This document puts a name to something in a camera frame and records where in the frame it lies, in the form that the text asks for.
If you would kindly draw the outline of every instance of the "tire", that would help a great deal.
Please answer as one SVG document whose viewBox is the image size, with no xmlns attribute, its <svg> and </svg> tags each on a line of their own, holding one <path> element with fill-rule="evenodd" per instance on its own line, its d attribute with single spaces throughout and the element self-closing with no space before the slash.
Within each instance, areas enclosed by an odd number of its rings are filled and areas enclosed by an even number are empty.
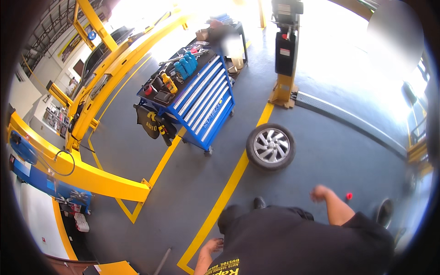
<svg viewBox="0 0 440 275">
<path fill-rule="evenodd" d="M 273 129 L 274 132 L 280 132 L 283 135 L 282 138 L 280 138 L 280 140 L 276 140 L 275 142 L 277 142 L 275 144 L 275 148 L 277 148 L 277 155 L 276 158 L 279 158 L 280 160 L 275 160 L 270 162 L 270 160 L 267 160 L 265 158 L 267 157 L 273 157 L 274 151 L 272 151 L 272 153 L 269 153 L 267 156 L 264 156 L 263 158 L 261 156 L 263 156 L 263 152 L 267 149 L 258 149 L 254 146 L 255 142 L 258 143 L 262 143 L 261 138 L 257 139 L 257 136 L 259 136 L 260 133 L 262 133 L 263 137 L 266 138 L 268 133 L 265 133 L 265 130 L 270 131 L 270 129 Z M 284 142 L 288 141 L 288 145 L 289 145 L 289 149 L 287 151 L 285 151 L 285 147 L 283 146 L 283 144 L 285 144 Z M 272 145 L 269 143 L 269 145 L 267 146 L 267 148 L 270 149 Z M 281 150 L 283 150 L 284 152 L 284 157 L 282 157 L 282 155 L 280 153 L 278 153 L 279 149 L 281 148 Z M 281 170 L 286 168 L 292 161 L 293 158 L 295 157 L 295 153 L 296 153 L 296 143 L 295 143 L 295 139 L 293 138 L 292 133 L 286 129 L 285 127 L 279 125 L 279 124 L 275 124 L 275 123 L 265 123 L 262 124 L 258 127 L 256 127 L 251 134 L 249 135 L 247 141 L 246 141 L 246 154 L 247 157 L 249 159 L 249 161 L 255 165 L 257 168 L 264 170 L 264 171 L 276 171 L 276 170 Z"/>
</svg>

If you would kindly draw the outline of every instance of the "mechanic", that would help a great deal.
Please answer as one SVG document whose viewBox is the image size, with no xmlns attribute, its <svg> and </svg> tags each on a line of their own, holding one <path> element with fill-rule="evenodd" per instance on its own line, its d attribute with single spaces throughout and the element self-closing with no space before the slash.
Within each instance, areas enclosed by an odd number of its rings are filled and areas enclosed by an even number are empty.
<svg viewBox="0 0 440 275">
<path fill-rule="evenodd" d="M 250 213 L 229 206 L 218 220 L 224 239 L 200 249 L 194 275 L 384 274 L 394 252 L 391 234 L 323 185 L 310 198 L 326 201 L 329 225 L 300 208 L 266 207 L 261 197 Z M 213 261 L 211 253 L 222 248 Z"/>
</svg>

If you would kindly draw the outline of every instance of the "gray epoxy floor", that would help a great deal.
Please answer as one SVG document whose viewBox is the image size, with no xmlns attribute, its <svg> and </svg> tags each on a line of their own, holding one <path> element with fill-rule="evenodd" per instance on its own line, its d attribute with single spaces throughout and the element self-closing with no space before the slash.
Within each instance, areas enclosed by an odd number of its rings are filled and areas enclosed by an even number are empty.
<svg viewBox="0 0 440 275">
<path fill-rule="evenodd" d="M 274 30 L 269 26 L 263 32 L 246 33 L 252 41 L 248 49 L 250 61 L 233 87 L 235 116 L 226 121 L 216 137 L 213 156 L 206 158 L 199 148 L 180 143 L 135 224 L 114 198 L 96 195 L 93 199 L 93 212 L 87 217 L 87 238 L 89 248 L 101 263 L 127 260 L 141 274 L 152 274 L 166 250 L 172 247 L 161 274 L 186 274 L 176 263 L 226 185 L 276 80 Z M 136 125 L 132 107 L 139 101 L 136 92 L 140 85 L 156 70 L 156 62 L 148 61 L 119 92 L 91 138 L 105 171 L 135 181 L 148 180 L 167 149 L 161 139 L 150 139 Z M 324 94 L 329 88 L 318 81 L 315 85 Z M 301 91 L 312 93 L 305 87 Z M 370 106 L 371 101 L 354 102 L 359 109 L 380 109 Z M 269 122 L 292 131 L 297 142 L 295 160 L 286 170 L 269 175 L 248 166 L 230 204 L 250 206 L 253 197 L 262 195 L 270 204 L 303 207 L 317 221 L 326 223 L 325 206 L 314 205 L 308 198 L 308 192 L 318 183 L 327 184 L 341 196 L 352 192 L 351 206 L 366 214 L 371 214 L 385 196 L 400 196 L 404 163 L 371 139 L 300 107 L 275 108 Z M 91 153 L 81 150 L 81 155 L 83 161 L 95 166 Z M 135 204 L 126 205 L 132 211 Z M 216 226 L 211 236 L 219 236 Z M 188 266 L 195 267 L 194 258 Z"/>
</svg>

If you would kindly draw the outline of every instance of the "tool cart wheel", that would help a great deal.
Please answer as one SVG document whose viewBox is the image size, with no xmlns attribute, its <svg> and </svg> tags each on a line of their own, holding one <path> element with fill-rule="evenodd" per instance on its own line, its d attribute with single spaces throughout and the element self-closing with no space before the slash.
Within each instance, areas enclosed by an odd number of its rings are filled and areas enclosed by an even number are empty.
<svg viewBox="0 0 440 275">
<path fill-rule="evenodd" d="M 287 167 L 295 157 L 296 144 L 285 127 L 266 123 L 255 128 L 246 142 L 246 154 L 251 163 L 265 171 Z"/>
<path fill-rule="evenodd" d="M 204 152 L 205 157 L 209 157 L 213 154 L 213 148 L 212 146 L 209 146 L 209 149 L 207 151 Z"/>
</svg>

